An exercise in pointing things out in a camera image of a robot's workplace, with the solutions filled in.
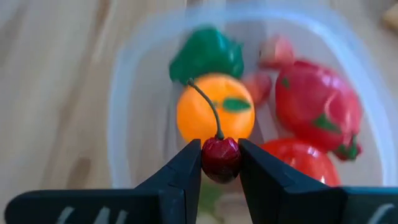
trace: green stem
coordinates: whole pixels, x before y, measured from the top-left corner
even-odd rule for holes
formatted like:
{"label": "green stem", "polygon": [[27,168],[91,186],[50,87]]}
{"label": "green stem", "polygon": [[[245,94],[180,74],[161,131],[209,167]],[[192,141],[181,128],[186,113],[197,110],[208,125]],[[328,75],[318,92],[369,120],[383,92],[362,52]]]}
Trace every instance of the green stem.
{"label": "green stem", "polygon": [[220,117],[218,116],[216,107],[214,106],[213,102],[211,102],[211,100],[209,99],[209,97],[206,96],[206,94],[205,94],[201,89],[199,89],[198,86],[196,86],[196,85],[194,84],[192,78],[189,78],[189,79],[188,79],[187,84],[190,85],[190,86],[192,86],[202,97],[204,97],[204,99],[205,99],[205,100],[207,101],[207,103],[210,105],[211,109],[213,110],[214,116],[216,117],[216,122],[217,122],[217,133],[216,133],[216,137],[217,137],[219,140],[223,140],[223,139],[224,139],[224,134],[223,134],[223,132],[222,132],[222,130],[221,130]]}

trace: black jaw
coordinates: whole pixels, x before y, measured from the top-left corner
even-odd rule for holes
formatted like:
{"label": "black jaw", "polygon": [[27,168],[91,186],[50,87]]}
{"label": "black jaw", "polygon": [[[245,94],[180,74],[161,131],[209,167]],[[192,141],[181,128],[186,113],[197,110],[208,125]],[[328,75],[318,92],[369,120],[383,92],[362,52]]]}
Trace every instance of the black jaw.
{"label": "black jaw", "polygon": [[195,224],[201,181],[200,153],[200,140],[192,141],[135,189],[24,193],[7,205],[6,223]]}
{"label": "black jaw", "polygon": [[239,146],[253,224],[398,223],[398,188],[328,187],[248,140]]}

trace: red fruit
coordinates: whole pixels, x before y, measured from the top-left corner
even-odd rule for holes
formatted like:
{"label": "red fruit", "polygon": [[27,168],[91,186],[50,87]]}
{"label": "red fruit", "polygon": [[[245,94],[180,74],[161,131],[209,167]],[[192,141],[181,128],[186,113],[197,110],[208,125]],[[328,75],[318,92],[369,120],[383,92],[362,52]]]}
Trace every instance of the red fruit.
{"label": "red fruit", "polygon": [[298,139],[277,139],[263,144],[261,148],[330,187],[341,184],[338,173],[328,156],[308,143]]}
{"label": "red fruit", "polygon": [[256,106],[268,100],[272,88],[271,77],[266,72],[254,72],[242,79],[243,85],[248,89]]}
{"label": "red fruit", "polygon": [[293,46],[288,39],[275,35],[265,41],[260,48],[258,66],[281,69],[294,63]]}
{"label": "red fruit", "polygon": [[333,151],[341,160],[361,153],[356,142],[363,115],[355,91],[336,71],[305,60],[280,71],[276,113],[298,138]]}
{"label": "red fruit", "polygon": [[241,169],[241,153],[233,138],[209,138],[201,151],[201,168],[215,182],[226,184],[235,179]]}

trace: green leaf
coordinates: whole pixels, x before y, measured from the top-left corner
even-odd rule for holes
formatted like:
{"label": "green leaf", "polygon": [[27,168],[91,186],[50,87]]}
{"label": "green leaf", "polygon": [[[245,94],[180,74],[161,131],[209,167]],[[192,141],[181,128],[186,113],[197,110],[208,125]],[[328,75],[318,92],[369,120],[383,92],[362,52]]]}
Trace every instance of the green leaf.
{"label": "green leaf", "polygon": [[282,79],[282,84],[283,84],[283,86],[285,86],[286,88],[289,88],[289,86],[290,86],[290,83],[289,83],[289,81],[288,81],[288,79],[287,79],[286,77],[284,77],[284,78]]}
{"label": "green leaf", "polygon": [[326,117],[325,113],[322,113],[317,119],[315,119],[313,121],[313,123],[318,128],[322,128],[322,129],[325,129],[325,130],[328,130],[328,131],[331,131],[334,133],[338,133],[338,134],[341,133],[340,128],[337,125],[330,122],[328,120],[328,118]]}
{"label": "green leaf", "polygon": [[250,109],[251,105],[246,100],[239,98],[227,97],[223,101],[223,108],[232,113],[238,113]]}
{"label": "green leaf", "polygon": [[337,152],[340,154],[344,155],[345,158],[353,161],[356,159],[356,156],[358,155],[358,149],[356,148],[356,145],[352,145],[349,147],[346,147],[344,145],[340,145],[337,149]]}
{"label": "green leaf", "polygon": [[219,186],[201,182],[198,211],[214,214],[215,202],[222,196],[223,192]]}

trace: wooden table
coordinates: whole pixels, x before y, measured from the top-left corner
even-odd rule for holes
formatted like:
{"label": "wooden table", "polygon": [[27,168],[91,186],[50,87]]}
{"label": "wooden table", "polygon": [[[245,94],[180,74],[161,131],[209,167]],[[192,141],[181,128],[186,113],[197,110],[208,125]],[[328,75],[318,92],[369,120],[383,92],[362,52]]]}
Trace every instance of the wooden table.
{"label": "wooden table", "polygon": [[[317,1],[347,17],[398,96],[398,39],[379,25],[393,0]],[[115,53],[146,16],[193,2],[0,0],[1,209],[26,190],[110,186],[106,116]]]}

